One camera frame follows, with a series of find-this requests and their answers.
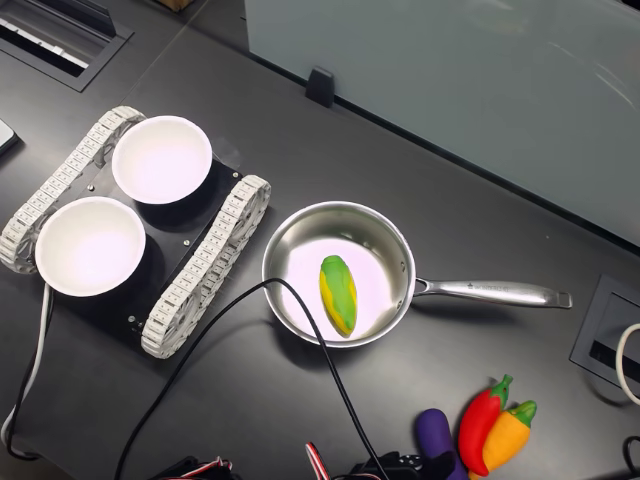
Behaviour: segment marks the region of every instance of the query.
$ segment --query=toy eggplant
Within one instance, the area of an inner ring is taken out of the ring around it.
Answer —
[[[356,326],[356,286],[349,267],[338,255],[325,258],[320,267],[320,293],[334,327],[348,337]]]
[[[425,410],[416,419],[416,436],[425,456],[430,460],[434,478],[446,478],[447,480],[469,480],[469,476],[460,462],[456,447],[451,438],[449,422],[446,415],[436,408]],[[449,455],[451,464],[447,472],[443,472],[445,466],[442,459]]]

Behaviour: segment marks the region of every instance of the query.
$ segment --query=pan rim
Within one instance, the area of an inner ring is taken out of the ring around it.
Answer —
[[[402,248],[404,248],[406,252],[406,257],[407,257],[406,268],[407,268],[407,275],[409,277],[407,291],[405,292],[404,298],[402,299],[402,305],[400,306],[400,308],[398,309],[394,317],[389,321],[389,323],[387,323],[383,328],[381,328],[377,332],[365,338],[359,338],[357,340],[339,341],[339,342],[325,341],[327,346],[331,348],[353,348],[353,347],[359,347],[359,346],[371,343],[383,337],[387,333],[389,333],[400,322],[400,320],[402,320],[402,318],[407,313],[407,310],[409,309],[409,305],[411,304],[411,299],[413,298],[413,294],[415,291],[416,273],[415,273],[415,262],[413,259],[413,253],[411,252],[409,243],[404,238],[400,230],[387,217],[382,215],[377,210],[374,210],[373,208],[367,207],[359,203],[345,202],[345,201],[320,202],[313,205],[309,205],[308,207],[305,207],[301,210],[296,211],[295,213],[290,215],[284,222],[282,222],[282,224],[276,229],[276,231],[273,233],[273,235],[269,239],[269,243],[267,244],[267,248],[265,249],[264,256],[262,257],[262,280],[265,281],[269,278],[267,276],[267,273],[268,273],[267,263],[271,259],[271,256],[276,247],[276,244],[280,241],[282,236],[289,230],[289,228],[298,219],[307,215],[309,212],[312,212],[314,210],[322,210],[325,208],[334,208],[334,207],[354,209],[354,210],[363,212],[367,215],[370,215],[374,219],[378,220],[386,228],[388,228],[393,235],[397,237]],[[269,289],[269,287],[265,288],[264,291],[265,291],[264,292],[265,296],[267,297],[267,302],[269,303],[269,307],[271,308],[271,311],[273,312],[273,314],[278,318],[278,320],[280,320],[280,323],[282,323],[285,327],[287,327],[287,329],[289,329],[292,333],[296,334],[298,337],[310,343],[313,343],[315,345],[320,344],[320,342],[315,336],[311,336],[301,331],[300,329],[296,328],[292,324],[292,322],[286,317],[286,315],[282,314],[279,308],[276,308],[275,301],[271,298],[271,290]]]

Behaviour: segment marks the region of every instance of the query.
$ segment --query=white bowl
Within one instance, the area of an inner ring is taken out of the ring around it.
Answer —
[[[193,193],[211,168],[209,139],[181,117],[145,120],[125,133],[113,152],[113,176],[142,203],[164,204]]]
[[[89,297],[129,278],[145,243],[142,222],[129,207],[110,198],[83,198],[45,223],[36,243],[36,264],[55,290]]]

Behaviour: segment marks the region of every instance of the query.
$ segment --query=toy red pepper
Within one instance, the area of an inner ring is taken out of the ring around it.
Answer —
[[[504,409],[513,377],[505,375],[498,385],[480,393],[473,399],[460,422],[458,449],[462,462],[473,473],[486,477],[489,469],[482,459],[482,447],[491,427]]]

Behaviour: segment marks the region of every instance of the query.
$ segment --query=saucepan handle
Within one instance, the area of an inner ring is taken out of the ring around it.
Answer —
[[[557,292],[550,288],[528,283],[490,280],[432,282],[422,278],[416,278],[416,282],[425,288],[416,292],[414,297],[449,295],[518,307],[571,308],[573,305],[569,293]]]

